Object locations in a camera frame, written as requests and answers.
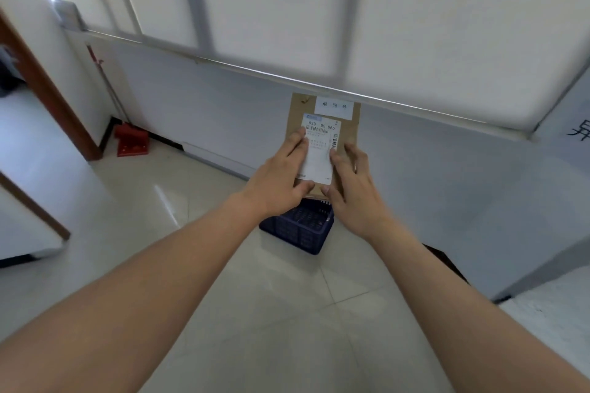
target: person's right arm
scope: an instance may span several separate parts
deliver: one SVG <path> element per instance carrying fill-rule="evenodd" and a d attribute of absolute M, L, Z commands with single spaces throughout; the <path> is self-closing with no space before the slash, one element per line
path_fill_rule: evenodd
<path fill-rule="evenodd" d="M 590 381 L 440 262 L 379 196 L 367 155 L 331 152 L 344 196 L 324 189 L 336 217 L 381 257 L 455 390 L 590 392 Z"/>

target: person's right hand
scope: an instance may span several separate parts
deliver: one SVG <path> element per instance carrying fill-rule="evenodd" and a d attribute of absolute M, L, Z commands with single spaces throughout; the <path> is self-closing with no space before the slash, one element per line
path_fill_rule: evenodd
<path fill-rule="evenodd" d="M 356 173 L 348 161 L 330 150 L 330 160 L 342 180 L 344 197 L 335 186 L 324 186 L 321 191 L 328 197 L 334 214 L 344 226 L 370 242 L 382 226 L 395 220 L 373 184 L 367 154 L 355 144 L 346 143 L 344 148 L 356 166 Z"/>

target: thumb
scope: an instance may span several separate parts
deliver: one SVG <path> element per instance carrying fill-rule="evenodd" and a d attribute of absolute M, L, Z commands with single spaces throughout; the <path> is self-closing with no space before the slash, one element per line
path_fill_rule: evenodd
<path fill-rule="evenodd" d="M 299 199 L 302 199 L 309 194 L 309 191 L 311 191 L 315 185 L 316 184 L 311 180 L 302 181 L 293 188 L 293 192 Z"/>
<path fill-rule="evenodd" d="M 323 192 L 323 194 L 328 198 L 335 213 L 339 213 L 343 210 L 344 199 L 342 198 L 342 194 L 338 192 L 338 189 L 334 188 L 333 186 L 322 186 L 321 192 Z"/>

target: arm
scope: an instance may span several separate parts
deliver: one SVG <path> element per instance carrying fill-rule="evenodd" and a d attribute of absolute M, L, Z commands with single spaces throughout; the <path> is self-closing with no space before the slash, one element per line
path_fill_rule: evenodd
<path fill-rule="evenodd" d="M 0 346 L 0 391 L 135 392 L 151 376 L 210 286 L 258 223 L 297 206 L 307 153 L 292 134 L 244 190 L 130 258 Z"/>
<path fill-rule="evenodd" d="M 367 155 L 356 165 L 331 154 L 344 197 L 330 187 L 336 217 L 368 241 L 395 279 L 459 393 L 589 392 L 590 381 L 504 311 L 457 277 L 387 210 L 373 185 Z"/>

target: red dustpan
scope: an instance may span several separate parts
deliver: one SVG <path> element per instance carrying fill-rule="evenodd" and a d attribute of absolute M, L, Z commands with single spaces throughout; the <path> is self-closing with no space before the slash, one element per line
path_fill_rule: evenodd
<path fill-rule="evenodd" d="M 118 125 L 114 129 L 114 136 L 115 138 L 119 139 L 119 145 L 117 146 L 117 157 L 131 157 L 134 155 L 146 155 L 149 152 L 149 135 L 148 132 L 135 127 L 131 120 L 129 119 L 129 115 L 125 111 L 121 100 L 117 96 L 117 93 L 114 91 L 113 86 L 111 85 L 110 81 L 105 74 L 102 64 L 102 60 L 98 60 L 94 55 L 94 51 L 92 51 L 92 46 L 86 43 L 86 48 L 88 48 L 88 52 L 90 53 L 90 57 L 94 61 L 96 65 L 96 69 L 99 71 L 100 76 L 103 78 L 104 84 L 107 87 L 108 94 L 110 95 L 113 104 L 119 111 L 119 114 L 125 119 L 125 122 L 121 125 Z"/>

